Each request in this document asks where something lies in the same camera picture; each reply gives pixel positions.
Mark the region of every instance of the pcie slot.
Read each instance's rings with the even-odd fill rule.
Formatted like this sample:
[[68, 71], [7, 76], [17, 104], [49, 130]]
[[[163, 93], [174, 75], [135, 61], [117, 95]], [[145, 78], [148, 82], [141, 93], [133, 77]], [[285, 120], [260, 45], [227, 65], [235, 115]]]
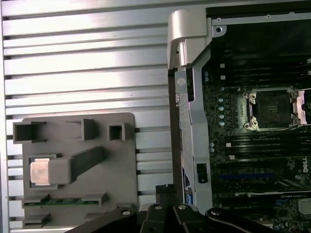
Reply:
[[268, 161], [258, 161], [258, 162], [231, 162], [218, 164], [217, 167], [219, 169], [228, 170], [230, 168], [236, 169], [247, 169], [247, 168], [258, 168], [258, 167], [271, 167], [271, 163]]
[[284, 56], [284, 57], [270, 57], [270, 58], [254, 58], [254, 59], [239, 59], [226, 61], [225, 67], [230, 69], [233, 67], [293, 67], [303, 66], [307, 63], [307, 60], [311, 58], [311, 55], [299, 55], [299, 56]]
[[231, 136], [226, 139], [228, 143], [234, 142], [255, 142], [255, 141], [272, 141], [272, 140], [290, 140], [290, 141], [300, 141], [302, 139], [310, 140], [311, 133], [282, 133], [282, 134], [266, 134], [266, 135], [241, 135], [241, 136]]

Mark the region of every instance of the black pcie slot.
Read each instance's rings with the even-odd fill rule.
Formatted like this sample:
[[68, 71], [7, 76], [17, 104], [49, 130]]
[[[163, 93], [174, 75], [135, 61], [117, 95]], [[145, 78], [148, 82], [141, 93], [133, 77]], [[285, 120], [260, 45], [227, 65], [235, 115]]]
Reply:
[[276, 210], [271, 206], [270, 208], [257, 208], [257, 207], [248, 207], [245, 209], [229, 208], [233, 213], [241, 216], [275, 216]]
[[261, 141], [259, 142], [245, 142], [245, 143], [234, 143], [231, 144], [231, 147], [227, 147], [228, 149], [240, 149], [240, 148], [252, 148], [252, 149], [261, 149], [263, 147], [281, 147], [281, 148], [290, 148], [293, 147], [293, 145], [295, 145], [296, 147], [310, 147], [311, 146], [311, 142], [297, 142], [295, 140], [293, 140], [292, 142], [288, 141], [288, 142], [267, 142], [267, 143], [263, 143]]
[[275, 159], [288, 157], [310, 157], [311, 153], [240, 153], [230, 154], [235, 156], [235, 160], [239, 159]]
[[239, 59], [231, 60], [225, 62], [226, 68], [232, 67], [293, 67], [298, 65], [303, 65], [311, 58], [311, 54], [307, 55], [298, 55], [298, 56], [278, 56], [270, 58], [253, 58], [253, 59]]
[[238, 155], [238, 154], [245, 154], [245, 153], [254, 153], [254, 154], [263, 154], [263, 153], [282, 153], [282, 154], [289, 154], [289, 153], [298, 153], [298, 152], [311, 152], [311, 148], [293, 148], [294, 145], [291, 147], [284, 147], [284, 148], [256, 148], [256, 149], [235, 149], [235, 150], [228, 150], [227, 153], [230, 155]]
[[254, 73], [299, 73], [300, 71], [308, 72], [308, 69], [311, 67], [311, 63], [304, 63], [304, 64], [298, 64], [298, 65], [289, 65], [289, 66], [263, 66], [263, 67], [245, 67], [245, 66], [237, 66], [237, 67], [230, 67], [222, 69], [223, 75], [230, 75], [230, 74], [254, 74]]
[[310, 81], [310, 75], [304, 75], [302, 77], [300, 76], [290, 76], [290, 77], [283, 77], [276, 78], [275, 75], [267, 77], [261, 77], [261, 76], [250, 76], [250, 77], [243, 77], [239, 79], [232, 79], [230, 77], [226, 76], [225, 80], [225, 86], [273, 86], [273, 85], [279, 85], [280, 82], [283, 85], [291, 85], [293, 83], [307, 83]]
[[292, 78], [292, 77], [299, 77], [302, 75], [307, 75], [308, 70], [295, 70], [295, 71], [278, 71], [278, 72], [260, 72], [260, 70], [256, 70], [256, 72], [240, 72], [240, 73], [233, 73], [227, 70], [226, 72], [222, 72], [221, 75], [225, 75], [226, 79], [243, 79], [243, 78], [266, 78], [266, 79], [271, 79], [272, 77], [274, 79], [281, 79], [281, 78]]
[[266, 135], [256, 135], [256, 136], [232, 136], [226, 139], [227, 142], [254, 142], [254, 141], [272, 141], [272, 140], [290, 140], [290, 141], [301, 141], [303, 139], [310, 140], [311, 133], [282, 133], [282, 134], [266, 134]]
[[217, 167], [220, 169], [229, 169], [232, 167], [238, 169], [257, 168], [257, 167], [269, 168], [271, 167], [271, 163], [269, 161], [237, 162], [237, 163], [231, 162], [231, 163], [218, 164]]

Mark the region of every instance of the green circuit board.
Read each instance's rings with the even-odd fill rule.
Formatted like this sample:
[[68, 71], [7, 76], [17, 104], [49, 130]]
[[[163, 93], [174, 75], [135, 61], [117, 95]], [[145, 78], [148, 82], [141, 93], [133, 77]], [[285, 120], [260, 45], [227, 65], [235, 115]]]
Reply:
[[202, 82], [214, 206], [277, 232], [310, 233], [311, 126], [293, 123], [296, 100], [289, 93], [308, 82], [263, 85], [243, 78], [266, 74], [268, 80], [279, 69], [212, 65]]

